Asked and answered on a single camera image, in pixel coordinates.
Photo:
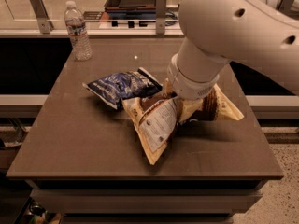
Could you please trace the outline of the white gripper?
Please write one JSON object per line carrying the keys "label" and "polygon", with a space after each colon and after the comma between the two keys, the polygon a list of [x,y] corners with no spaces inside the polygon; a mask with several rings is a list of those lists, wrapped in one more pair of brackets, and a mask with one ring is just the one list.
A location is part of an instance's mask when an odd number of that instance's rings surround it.
{"label": "white gripper", "polygon": [[178,54],[175,54],[167,67],[168,78],[164,80],[162,96],[164,98],[179,96],[188,100],[198,100],[208,96],[220,76],[216,75],[208,82],[192,81],[179,70],[177,58]]}

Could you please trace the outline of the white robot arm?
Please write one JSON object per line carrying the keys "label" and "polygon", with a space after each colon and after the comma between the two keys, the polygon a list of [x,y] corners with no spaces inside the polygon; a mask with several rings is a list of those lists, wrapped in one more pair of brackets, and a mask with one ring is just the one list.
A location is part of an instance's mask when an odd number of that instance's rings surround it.
{"label": "white robot arm", "polygon": [[231,61],[299,92],[298,21],[275,10],[276,0],[181,0],[184,40],[167,69],[183,99],[204,98]]}

